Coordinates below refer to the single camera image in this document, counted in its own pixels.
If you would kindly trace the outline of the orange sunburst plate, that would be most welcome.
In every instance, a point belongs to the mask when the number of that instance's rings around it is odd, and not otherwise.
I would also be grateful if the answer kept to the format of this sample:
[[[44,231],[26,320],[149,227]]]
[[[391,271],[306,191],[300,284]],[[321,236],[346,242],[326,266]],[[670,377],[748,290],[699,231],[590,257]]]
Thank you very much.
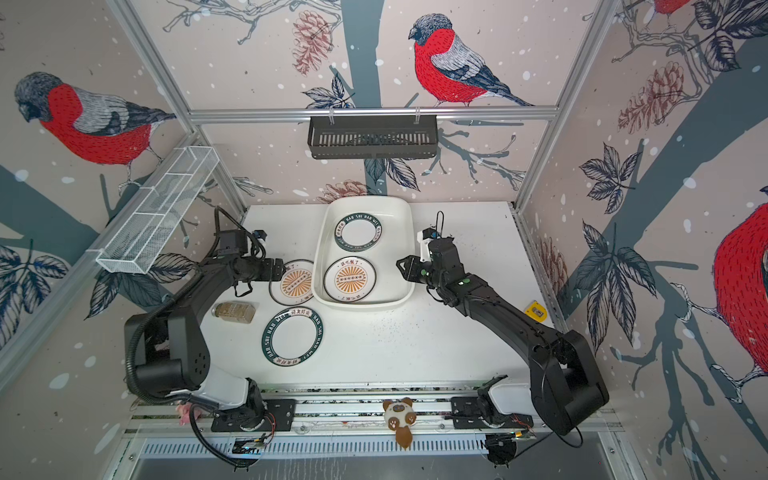
[[[325,272],[322,286],[334,301],[354,303],[368,297],[377,281],[374,266],[359,256],[335,261]]]
[[[281,279],[269,283],[272,300],[286,307],[299,306],[311,300],[313,269],[314,264],[310,260],[296,259],[287,262]]]

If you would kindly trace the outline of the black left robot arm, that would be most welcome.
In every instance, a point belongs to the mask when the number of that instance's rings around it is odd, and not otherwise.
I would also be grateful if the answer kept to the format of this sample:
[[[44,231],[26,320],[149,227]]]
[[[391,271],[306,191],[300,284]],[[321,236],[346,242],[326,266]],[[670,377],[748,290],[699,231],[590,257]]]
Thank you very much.
[[[228,289],[282,278],[284,262],[266,256],[265,239],[262,230],[218,232],[189,283],[154,311],[126,322],[125,368],[131,393],[148,404],[191,403],[216,416],[262,421],[266,407],[256,383],[213,364],[200,324]]]

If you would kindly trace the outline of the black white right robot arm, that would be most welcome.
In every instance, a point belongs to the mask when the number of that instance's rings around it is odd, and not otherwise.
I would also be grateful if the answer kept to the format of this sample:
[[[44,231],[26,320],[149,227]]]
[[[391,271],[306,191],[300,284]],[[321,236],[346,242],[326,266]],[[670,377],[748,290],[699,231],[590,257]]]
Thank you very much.
[[[441,303],[488,328],[525,361],[531,403],[553,432],[570,433],[608,403],[608,388],[583,335],[532,319],[467,273],[456,252],[435,254],[430,262],[408,255],[395,265],[404,280],[426,285]]]

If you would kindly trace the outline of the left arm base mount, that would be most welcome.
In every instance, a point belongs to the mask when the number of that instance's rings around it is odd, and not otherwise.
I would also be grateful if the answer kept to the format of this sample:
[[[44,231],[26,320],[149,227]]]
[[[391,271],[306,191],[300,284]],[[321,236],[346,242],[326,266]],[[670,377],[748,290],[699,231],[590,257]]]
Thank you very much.
[[[287,432],[291,430],[297,401],[278,398],[264,400],[258,385],[248,379],[245,403],[239,407],[218,410],[213,414],[213,432]]]

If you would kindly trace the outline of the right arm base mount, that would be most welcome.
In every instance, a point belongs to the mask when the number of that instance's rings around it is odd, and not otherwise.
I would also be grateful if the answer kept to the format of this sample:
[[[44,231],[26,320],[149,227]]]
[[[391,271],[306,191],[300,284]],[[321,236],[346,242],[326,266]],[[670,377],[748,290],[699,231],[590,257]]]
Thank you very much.
[[[509,405],[509,393],[515,395],[515,386],[507,381],[507,375],[495,376],[483,383],[474,397],[459,396],[450,399],[450,412],[444,416],[461,429],[520,428],[531,430],[533,417],[524,412],[513,412]]]

